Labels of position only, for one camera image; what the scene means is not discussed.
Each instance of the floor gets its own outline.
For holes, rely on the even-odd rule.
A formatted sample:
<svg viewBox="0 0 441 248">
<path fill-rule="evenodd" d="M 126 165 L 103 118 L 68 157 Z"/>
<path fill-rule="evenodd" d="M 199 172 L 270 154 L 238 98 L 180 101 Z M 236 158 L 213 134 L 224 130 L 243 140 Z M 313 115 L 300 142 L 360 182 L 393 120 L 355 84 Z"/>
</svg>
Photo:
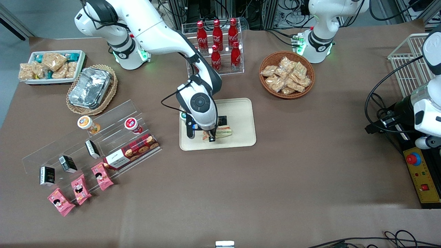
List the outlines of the floor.
<svg viewBox="0 0 441 248">
<path fill-rule="evenodd" d="M 394 0 L 383 1 L 388 16 L 397 13 Z M 73 17 L 81 8 L 77 0 L 2 0 L 2 4 L 36 36 L 44 38 L 82 38 Z M 376 0 L 372 6 L 374 13 L 381 16 Z M 391 20 L 392 24 L 400 23 L 400 19 Z M 385 22 L 374 20 L 369 12 L 360 14 L 352 26 L 385 25 Z M 18 86 L 19 63 L 29 58 L 29 44 L 21 41 L 5 27 L 0 25 L 0 127 L 6 117 L 15 89 Z"/>
</svg>

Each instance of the acrylic bottle rack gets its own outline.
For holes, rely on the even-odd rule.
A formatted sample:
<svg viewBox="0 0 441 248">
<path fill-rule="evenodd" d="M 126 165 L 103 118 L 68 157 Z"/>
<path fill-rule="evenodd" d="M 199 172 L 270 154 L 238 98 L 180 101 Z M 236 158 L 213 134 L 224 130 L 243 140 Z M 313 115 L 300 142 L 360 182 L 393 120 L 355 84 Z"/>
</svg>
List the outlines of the acrylic bottle rack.
<svg viewBox="0 0 441 248">
<path fill-rule="evenodd" d="M 39 184 L 40 168 L 42 166 L 54 168 L 55 184 L 51 187 L 40 187 L 48 191 L 48 196 L 56 188 L 60 188 L 67 199 L 71 202 L 76 202 L 71 187 L 71 182 L 73 180 L 77 179 L 81 174 L 84 174 L 89 191 L 93 192 L 97 190 L 99 186 L 91 168 L 103 161 L 105 156 L 122 148 L 130 142 L 139 139 L 143 135 L 150 133 L 141 115 L 141 111 L 139 111 L 131 100 L 126 101 L 116 108 L 93 119 L 94 123 L 98 123 L 101 126 L 101 129 L 97 134 L 91 135 L 88 131 L 77 128 L 63 138 L 60 138 L 23 158 L 22 162 L 27 176 L 30 180 L 34 180 L 37 185 Z M 143 132 L 141 134 L 135 135 L 132 131 L 129 131 L 124 127 L 124 122 L 129 117 L 136 118 L 138 123 L 143 127 Z M 91 140 L 97 146 L 98 152 L 101 155 L 98 159 L 94 159 L 89 155 L 85 146 L 86 140 Z M 107 169 L 107 172 L 111 179 L 115 179 L 160 150 L 161 147 L 158 146 L 142 154 L 141 157 L 125 167 L 117 171 Z M 69 156 L 73 159 L 75 166 L 78 169 L 77 172 L 67 173 L 62 169 L 60 161 L 58 160 L 62 155 Z"/>
<path fill-rule="evenodd" d="M 237 27 L 237 41 L 239 42 L 239 50 L 240 50 L 240 67 L 238 71 L 234 71 L 231 69 L 231 50 L 228 48 L 228 29 L 230 28 L 230 20 L 229 19 L 221 19 L 220 20 L 220 29 L 222 30 L 223 34 L 223 45 L 224 50 L 220 51 L 220 59 L 222 68 L 219 73 L 219 75 L 229 75 L 229 74 L 236 74 L 236 73 L 244 73 L 245 72 L 245 64 L 243 59 L 243 43 L 242 43 L 242 28 L 240 25 L 239 18 L 236 18 L 236 27 Z M 207 41 L 208 41 L 208 53 L 201 53 L 202 56 L 207 60 L 209 64 L 211 64 L 211 53 L 213 50 L 211 49 L 211 46 L 213 46 L 213 29 L 214 24 L 213 21 L 207 21 L 204 22 L 204 29 L 207 32 Z M 198 45 L 198 39 L 196 38 L 196 31 L 198 30 L 198 27 L 196 26 L 196 23 L 185 23 L 182 24 L 182 33 L 190 40 L 190 42 L 195 46 L 199 47 Z M 188 76 L 192 75 L 192 69 L 190 64 L 187 62 L 187 73 Z"/>
</svg>

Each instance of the pink snack package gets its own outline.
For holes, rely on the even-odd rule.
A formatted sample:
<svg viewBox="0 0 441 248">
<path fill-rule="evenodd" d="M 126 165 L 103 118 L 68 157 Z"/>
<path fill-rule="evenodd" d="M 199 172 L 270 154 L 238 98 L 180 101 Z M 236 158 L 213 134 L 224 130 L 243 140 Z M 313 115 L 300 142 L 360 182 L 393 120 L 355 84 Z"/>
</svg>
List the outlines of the pink snack package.
<svg viewBox="0 0 441 248">
<path fill-rule="evenodd" d="M 92 172 L 97 178 L 98 185 L 102 191 L 107 189 L 110 185 L 113 185 L 113 182 L 110 180 L 106 168 L 104 168 L 104 163 L 101 162 L 92 168 Z"/>
<path fill-rule="evenodd" d="M 71 182 L 72 189 L 75 193 L 75 198 L 77 199 L 78 204 L 83 204 L 87 198 L 92 195 L 86 188 L 86 180 L 84 179 L 84 174 L 81 175 L 77 180 Z"/>
<path fill-rule="evenodd" d="M 57 188 L 54 192 L 52 192 L 52 194 L 48 197 L 48 200 L 54 204 L 58 212 L 60 212 L 63 217 L 75 207 L 74 204 L 70 203 L 66 197 L 64 197 L 60 191 L 60 188 Z"/>
</svg>

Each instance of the red cookie box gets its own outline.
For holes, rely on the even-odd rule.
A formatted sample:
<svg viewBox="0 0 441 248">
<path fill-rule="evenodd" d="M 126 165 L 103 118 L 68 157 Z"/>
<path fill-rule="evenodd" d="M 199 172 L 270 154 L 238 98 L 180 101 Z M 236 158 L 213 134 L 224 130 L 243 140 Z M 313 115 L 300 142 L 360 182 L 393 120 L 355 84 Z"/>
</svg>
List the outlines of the red cookie box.
<svg viewBox="0 0 441 248">
<path fill-rule="evenodd" d="M 118 151 L 106 156 L 104 162 L 108 164 L 110 169 L 119 170 L 158 146 L 157 140 L 151 134 L 145 134 Z"/>
</svg>

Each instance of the red bottle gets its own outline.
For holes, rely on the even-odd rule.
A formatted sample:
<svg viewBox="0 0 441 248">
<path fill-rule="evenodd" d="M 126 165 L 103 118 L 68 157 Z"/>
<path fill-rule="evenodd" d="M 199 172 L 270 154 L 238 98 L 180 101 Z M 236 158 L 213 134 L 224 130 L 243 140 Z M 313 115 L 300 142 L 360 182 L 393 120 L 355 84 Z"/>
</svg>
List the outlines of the red bottle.
<svg viewBox="0 0 441 248">
<path fill-rule="evenodd" d="M 199 49 L 201 53 L 208 53 L 207 32 L 205 32 L 204 23 L 202 21 L 198 21 L 196 25 L 198 25 L 196 37 L 198 38 Z"/>
<path fill-rule="evenodd" d="M 222 43 L 222 30 L 219 27 L 221 25 L 221 21 L 218 19 L 214 20 L 214 29 L 213 29 L 213 43 L 217 45 L 218 51 L 224 50 L 224 44 Z"/>
<path fill-rule="evenodd" d="M 236 18 L 230 19 L 230 29 L 228 30 L 228 48 L 233 49 L 233 43 L 237 41 Z"/>
<path fill-rule="evenodd" d="M 218 52 L 217 45 L 213 45 L 211 48 L 213 48 L 213 53 L 211 54 L 211 66 L 215 71 L 221 70 L 221 55 Z"/>
<path fill-rule="evenodd" d="M 238 71 L 240 69 L 240 50 L 239 42 L 233 43 L 233 49 L 231 50 L 231 69 Z"/>
</svg>

